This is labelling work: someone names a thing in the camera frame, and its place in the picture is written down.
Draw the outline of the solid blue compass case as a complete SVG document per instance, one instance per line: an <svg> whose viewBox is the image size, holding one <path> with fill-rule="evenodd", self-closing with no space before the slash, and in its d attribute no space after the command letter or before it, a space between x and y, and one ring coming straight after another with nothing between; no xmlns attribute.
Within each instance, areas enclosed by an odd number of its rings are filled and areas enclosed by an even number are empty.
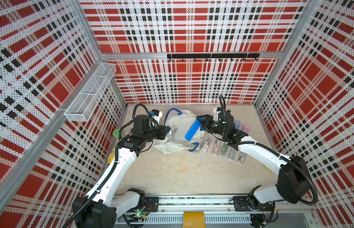
<svg viewBox="0 0 354 228"><path fill-rule="evenodd" d="M201 131L201 129L202 129L201 120L197 118L195 122L191 125L190 129L187 131L185 135L185 139L191 141L195 136L195 134Z"/></svg>

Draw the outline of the white canvas bag blue handles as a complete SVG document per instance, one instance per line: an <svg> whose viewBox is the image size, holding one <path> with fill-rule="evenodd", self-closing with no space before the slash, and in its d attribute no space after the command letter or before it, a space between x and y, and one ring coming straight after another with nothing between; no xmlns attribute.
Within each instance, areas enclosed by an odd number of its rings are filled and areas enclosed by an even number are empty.
<svg viewBox="0 0 354 228"><path fill-rule="evenodd" d="M195 122L197 115L190 110L170 108L164 120L164 125L170 127L170 132L165 140L155 140L152 147L165 155L169 155L182 150L194 152L196 145L194 143L204 139L206 131L199 131L191 141L185 139L187 131Z"/></svg>

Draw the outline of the clear case blue compass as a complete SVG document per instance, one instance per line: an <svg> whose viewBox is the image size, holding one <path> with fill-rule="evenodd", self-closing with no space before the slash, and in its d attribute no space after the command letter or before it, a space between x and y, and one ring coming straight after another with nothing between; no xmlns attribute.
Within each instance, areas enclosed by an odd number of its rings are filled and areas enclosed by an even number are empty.
<svg viewBox="0 0 354 228"><path fill-rule="evenodd" d="M203 143L203 139L199 140L198 142L194 143L196 145L195 150L194 150L194 154L199 154L200 153L200 147L201 144Z"/></svg>

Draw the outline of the clear green compass case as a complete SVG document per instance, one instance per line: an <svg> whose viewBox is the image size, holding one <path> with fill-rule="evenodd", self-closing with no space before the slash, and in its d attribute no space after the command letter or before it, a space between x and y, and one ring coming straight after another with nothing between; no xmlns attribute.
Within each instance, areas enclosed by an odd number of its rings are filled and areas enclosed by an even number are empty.
<svg viewBox="0 0 354 228"><path fill-rule="evenodd" d="M223 143L220 147L219 156L221 158L226 158L229 153L229 146Z"/></svg>

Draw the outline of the pink compass set case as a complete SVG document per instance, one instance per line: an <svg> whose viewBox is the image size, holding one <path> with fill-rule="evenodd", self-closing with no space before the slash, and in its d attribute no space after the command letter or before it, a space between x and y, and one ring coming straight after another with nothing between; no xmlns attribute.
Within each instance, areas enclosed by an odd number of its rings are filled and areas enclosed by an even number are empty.
<svg viewBox="0 0 354 228"><path fill-rule="evenodd" d="M241 131L243 131L244 133L247 133L247 134L249 134L249 132L250 132L250 125L248 125L248 124L243 124L243 126L242 126L242 128L241 128Z"/></svg>

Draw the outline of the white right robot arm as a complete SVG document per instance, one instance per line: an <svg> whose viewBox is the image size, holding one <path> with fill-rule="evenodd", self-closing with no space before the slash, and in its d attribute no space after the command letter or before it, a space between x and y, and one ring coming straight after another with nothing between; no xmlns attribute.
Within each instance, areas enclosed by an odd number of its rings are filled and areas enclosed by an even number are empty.
<svg viewBox="0 0 354 228"><path fill-rule="evenodd" d="M253 157L277 175L276 184L257 186L249 192L247 201L252 210L256 211L270 201L317 204L318 192L303 158L281 154L257 142L236 129L232 121L215 121L211 115L198 116L197 121L208 133L220 135L227 146Z"/></svg>

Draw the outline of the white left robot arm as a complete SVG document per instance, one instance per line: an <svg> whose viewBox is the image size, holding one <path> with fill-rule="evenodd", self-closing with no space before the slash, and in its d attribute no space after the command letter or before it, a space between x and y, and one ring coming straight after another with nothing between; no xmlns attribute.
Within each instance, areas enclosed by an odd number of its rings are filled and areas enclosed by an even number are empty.
<svg viewBox="0 0 354 228"><path fill-rule="evenodd" d="M131 189L117 200L112 207L113 196L124 175L132 163L142 152L147 142L164 140L170 132L170 127L137 132L132 129L131 135L125 136L116 145L115 158L95 186L84 197L77 197L72 204L73 215L63 227L72 223L77 228L112 228L116 220L130 209L143 204L143 191Z"/></svg>

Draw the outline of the green round toy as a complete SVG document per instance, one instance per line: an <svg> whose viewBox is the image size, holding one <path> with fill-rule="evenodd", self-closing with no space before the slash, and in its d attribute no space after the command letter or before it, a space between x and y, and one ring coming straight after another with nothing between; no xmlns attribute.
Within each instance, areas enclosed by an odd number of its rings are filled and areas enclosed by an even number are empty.
<svg viewBox="0 0 354 228"><path fill-rule="evenodd" d="M120 139L120 129L115 129L112 133L113 137L116 138L117 140Z"/></svg>

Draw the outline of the yellow toy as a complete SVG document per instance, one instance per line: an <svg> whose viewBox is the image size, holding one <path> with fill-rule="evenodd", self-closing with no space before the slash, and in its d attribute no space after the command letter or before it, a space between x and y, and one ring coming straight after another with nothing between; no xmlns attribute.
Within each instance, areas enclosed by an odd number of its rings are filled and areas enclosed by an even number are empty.
<svg viewBox="0 0 354 228"><path fill-rule="evenodd" d="M115 153L111 153L108 156L108 164L111 164L114 159L115 159Z"/></svg>

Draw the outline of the black hook rail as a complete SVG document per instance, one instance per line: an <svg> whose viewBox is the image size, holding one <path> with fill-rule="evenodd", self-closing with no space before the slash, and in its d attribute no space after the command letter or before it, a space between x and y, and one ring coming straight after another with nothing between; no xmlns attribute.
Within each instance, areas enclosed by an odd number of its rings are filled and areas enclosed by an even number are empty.
<svg viewBox="0 0 354 228"><path fill-rule="evenodd" d="M260 53L203 53L203 54L167 54L167 59L255 59L260 57Z"/></svg>

